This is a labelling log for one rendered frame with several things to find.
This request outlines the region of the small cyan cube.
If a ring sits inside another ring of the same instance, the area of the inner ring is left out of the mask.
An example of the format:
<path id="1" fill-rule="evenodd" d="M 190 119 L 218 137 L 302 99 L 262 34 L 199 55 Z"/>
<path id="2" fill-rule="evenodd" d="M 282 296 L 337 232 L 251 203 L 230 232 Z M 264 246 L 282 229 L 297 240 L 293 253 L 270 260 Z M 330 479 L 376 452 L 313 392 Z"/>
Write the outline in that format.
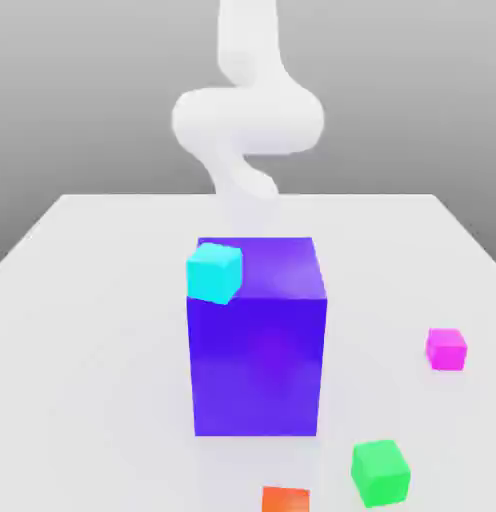
<path id="1" fill-rule="evenodd" d="M 242 275 L 239 248 L 203 242 L 186 261 L 187 296 L 226 305 L 241 288 Z"/>

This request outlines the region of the small magenta cube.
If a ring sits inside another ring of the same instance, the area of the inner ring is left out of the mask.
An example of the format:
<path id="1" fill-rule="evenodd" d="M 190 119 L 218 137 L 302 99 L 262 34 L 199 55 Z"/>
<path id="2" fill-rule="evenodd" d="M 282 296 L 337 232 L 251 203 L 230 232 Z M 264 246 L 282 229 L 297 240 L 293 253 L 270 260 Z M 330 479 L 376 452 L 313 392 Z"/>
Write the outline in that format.
<path id="1" fill-rule="evenodd" d="M 458 329 L 430 328 L 425 353 L 433 370 L 462 371 L 465 366 L 467 344 Z"/>

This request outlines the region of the small orange cube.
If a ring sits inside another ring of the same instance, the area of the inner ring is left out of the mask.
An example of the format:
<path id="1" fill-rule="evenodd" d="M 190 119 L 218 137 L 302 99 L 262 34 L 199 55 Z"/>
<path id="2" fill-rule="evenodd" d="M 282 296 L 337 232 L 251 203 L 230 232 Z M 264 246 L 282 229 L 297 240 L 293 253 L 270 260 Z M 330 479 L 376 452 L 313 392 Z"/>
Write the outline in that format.
<path id="1" fill-rule="evenodd" d="M 265 486 L 262 512 L 309 512 L 310 491 L 307 489 Z"/>

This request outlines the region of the small green cube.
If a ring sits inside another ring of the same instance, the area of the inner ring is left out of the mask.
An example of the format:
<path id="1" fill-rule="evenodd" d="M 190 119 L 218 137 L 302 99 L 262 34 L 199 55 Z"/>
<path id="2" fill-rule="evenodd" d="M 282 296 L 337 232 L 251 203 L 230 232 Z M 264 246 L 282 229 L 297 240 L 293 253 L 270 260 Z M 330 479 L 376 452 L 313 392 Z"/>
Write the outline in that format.
<path id="1" fill-rule="evenodd" d="M 366 508 L 404 502 L 411 470 L 394 440 L 356 444 L 351 477 Z"/>

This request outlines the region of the large purple box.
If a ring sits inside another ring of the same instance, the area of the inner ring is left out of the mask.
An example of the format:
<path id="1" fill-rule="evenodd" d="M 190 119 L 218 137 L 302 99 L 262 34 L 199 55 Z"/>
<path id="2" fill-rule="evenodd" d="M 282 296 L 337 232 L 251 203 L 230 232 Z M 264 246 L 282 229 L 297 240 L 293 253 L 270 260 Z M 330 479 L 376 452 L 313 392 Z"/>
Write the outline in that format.
<path id="1" fill-rule="evenodd" d="M 243 281 L 226 305 L 187 301 L 196 435 L 315 435 L 328 299 L 313 240 L 211 241 L 241 250 Z"/>

